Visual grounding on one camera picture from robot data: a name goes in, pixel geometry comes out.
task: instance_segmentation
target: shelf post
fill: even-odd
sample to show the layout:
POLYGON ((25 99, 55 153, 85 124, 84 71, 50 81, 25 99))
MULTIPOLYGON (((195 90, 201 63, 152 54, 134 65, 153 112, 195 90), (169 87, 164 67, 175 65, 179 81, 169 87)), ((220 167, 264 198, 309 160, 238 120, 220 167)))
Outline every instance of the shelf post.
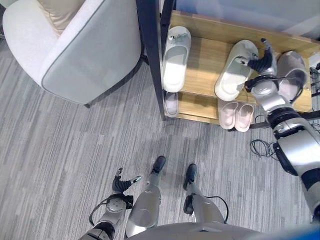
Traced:
POLYGON ((140 31, 146 50, 161 119, 164 112, 162 42, 159 0, 135 0, 140 31))

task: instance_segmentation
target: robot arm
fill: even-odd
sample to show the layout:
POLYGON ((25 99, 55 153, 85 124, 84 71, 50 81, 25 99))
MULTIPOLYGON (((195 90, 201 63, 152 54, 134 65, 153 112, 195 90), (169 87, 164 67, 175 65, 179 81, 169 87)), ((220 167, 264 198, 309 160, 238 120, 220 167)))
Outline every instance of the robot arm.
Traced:
POLYGON ((276 138, 273 148, 281 166, 286 172, 301 178, 313 220, 320 221, 320 136, 278 93, 276 59, 268 41, 264 38, 261 41, 265 45, 263 58, 237 59, 238 63, 259 73, 244 86, 262 106, 265 119, 273 129, 276 138))
POLYGON ((114 177, 112 183, 112 195, 104 199, 98 204, 89 216, 89 222, 93 226, 89 231, 85 233, 79 240, 113 240, 117 227, 122 223, 125 217, 127 209, 133 207, 133 196, 125 196, 123 194, 132 184, 141 180, 141 176, 128 181, 121 181, 120 174, 122 168, 120 168, 114 177), (94 224, 92 220, 93 213, 102 205, 105 205, 105 213, 100 220, 94 224))

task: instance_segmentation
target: floor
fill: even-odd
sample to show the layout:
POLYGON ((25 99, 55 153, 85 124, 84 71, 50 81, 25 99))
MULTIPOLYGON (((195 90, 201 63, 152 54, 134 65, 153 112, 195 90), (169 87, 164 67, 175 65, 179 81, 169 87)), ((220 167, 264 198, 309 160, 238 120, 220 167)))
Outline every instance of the floor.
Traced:
MULTIPOLYGON (((190 163, 198 165, 203 193, 227 201, 231 225, 270 232, 311 220, 299 179, 250 152, 250 140, 273 141, 270 129, 240 133, 184 119, 161 121, 144 63, 87 109, 44 92, 2 41, 0 103, 1 240, 78 239, 90 228, 91 210, 111 193, 116 170, 123 167, 123 179, 147 176, 159 155, 167 157, 159 225, 194 221, 182 210, 190 163)), ((145 180, 127 193, 137 198, 145 180)), ((214 202, 225 215, 223 203, 214 202)))

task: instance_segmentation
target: black metal frame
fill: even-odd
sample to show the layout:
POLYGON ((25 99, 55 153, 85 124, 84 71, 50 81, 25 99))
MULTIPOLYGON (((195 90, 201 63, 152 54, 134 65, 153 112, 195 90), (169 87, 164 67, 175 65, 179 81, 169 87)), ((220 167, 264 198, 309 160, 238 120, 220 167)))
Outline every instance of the black metal frame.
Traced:
MULTIPOLYGON (((152 75, 155 95, 160 110, 160 116, 163 121, 166 120, 164 111, 163 90, 163 69, 162 61, 165 54, 168 30, 170 26, 171 14, 176 8, 175 0, 165 0, 162 13, 160 14, 160 0, 135 0, 137 14, 142 36, 143 45, 147 57, 144 61, 149 64, 152 75)), ((300 115, 307 120, 320 119, 320 111, 303 112, 300 115)), ((268 128, 270 125, 265 122, 253 123, 249 129, 268 128)))
MULTIPOLYGON (((320 110, 312 111, 312 112, 301 112, 299 113, 299 115, 308 121, 317 120, 317 119, 320 119, 320 110)), ((270 124, 266 121, 253 123, 249 127, 249 129, 266 129, 266 128, 270 128, 270 124)), ((228 132, 233 132, 233 131, 236 131, 235 127, 228 130, 228 132)))

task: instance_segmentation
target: white armchair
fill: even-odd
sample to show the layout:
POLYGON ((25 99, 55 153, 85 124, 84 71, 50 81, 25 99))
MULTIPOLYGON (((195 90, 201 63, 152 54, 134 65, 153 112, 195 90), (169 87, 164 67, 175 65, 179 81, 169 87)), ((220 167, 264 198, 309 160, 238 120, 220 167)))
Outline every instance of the white armchair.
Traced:
POLYGON ((124 78, 141 54, 135 0, 86 0, 60 37, 37 0, 18 0, 6 9, 3 30, 39 86, 81 105, 124 78))

